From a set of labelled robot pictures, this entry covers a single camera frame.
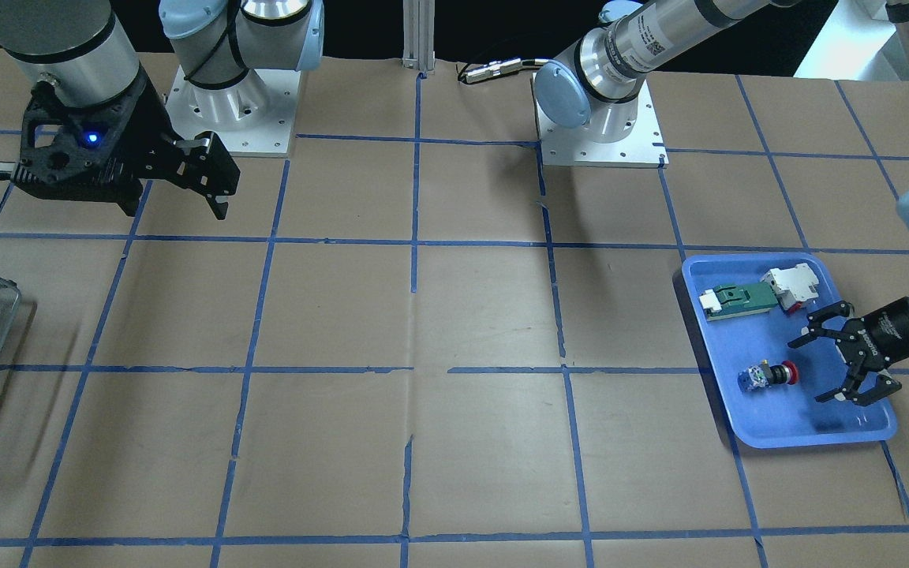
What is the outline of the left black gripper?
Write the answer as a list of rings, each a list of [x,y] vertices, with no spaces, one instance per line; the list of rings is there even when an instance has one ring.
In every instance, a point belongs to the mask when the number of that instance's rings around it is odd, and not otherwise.
[[[843,330],[823,327],[834,317],[843,317]],[[840,387],[814,397],[817,403],[850,402],[868,406],[901,391],[903,385],[886,370],[891,364],[909,358],[909,305],[886,305],[862,317],[854,316],[854,305],[834,302],[806,313],[807,326],[797,338],[787,342],[791,349],[833,338],[847,363],[847,374]],[[862,390],[863,382],[874,373],[873,385]]]

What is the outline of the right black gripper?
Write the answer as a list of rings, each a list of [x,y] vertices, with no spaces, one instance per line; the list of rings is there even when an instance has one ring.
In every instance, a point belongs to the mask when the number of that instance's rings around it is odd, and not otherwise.
[[[181,139],[143,118],[131,118],[122,132],[122,158],[131,176],[131,193],[119,207],[133,215],[140,207],[140,179],[162,179],[202,196],[218,220],[226,219],[237,194],[241,170],[216,132]]]

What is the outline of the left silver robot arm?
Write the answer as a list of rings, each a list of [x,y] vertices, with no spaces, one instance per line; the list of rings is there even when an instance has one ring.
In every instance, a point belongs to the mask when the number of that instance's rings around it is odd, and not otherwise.
[[[535,79],[535,100],[556,125],[588,125],[596,112],[638,97],[654,69],[761,8],[761,1],[646,2],[593,28],[546,62]],[[886,13],[909,65],[909,1],[888,1]],[[909,190],[897,200],[896,211],[909,230]],[[888,368],[909,358],[909,296],[865,316],[838,302],[809,313],[807,320],[790,348],[829,338],[847,366],[843,384],[820,393],[816,402],[868,406],[901,388]]]

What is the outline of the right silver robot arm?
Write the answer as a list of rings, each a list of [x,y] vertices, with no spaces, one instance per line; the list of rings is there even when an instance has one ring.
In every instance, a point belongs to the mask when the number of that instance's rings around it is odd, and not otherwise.
[[[163,1],[159,18],[179,58],[169,97],[109,2],[0,1],[0,46],[32,84],[0,181],[134,216],[142,183],[165,180],[225,219],[235,158],[288,156],[301,77],[324,51],[324,4]]]

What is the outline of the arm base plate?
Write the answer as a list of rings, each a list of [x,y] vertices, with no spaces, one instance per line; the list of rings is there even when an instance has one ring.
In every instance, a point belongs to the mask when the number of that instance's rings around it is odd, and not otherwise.
[[[597,111],[588,125],[563,127],[535,105],[546,166],[664,168],[670,164],[649,83],[635,100]]]
[[[292,69],[252,69],[237,85],[205,90],[179,68],[167,115],[184,139],[217,133],[234,157],[288,158],[304,78]]]

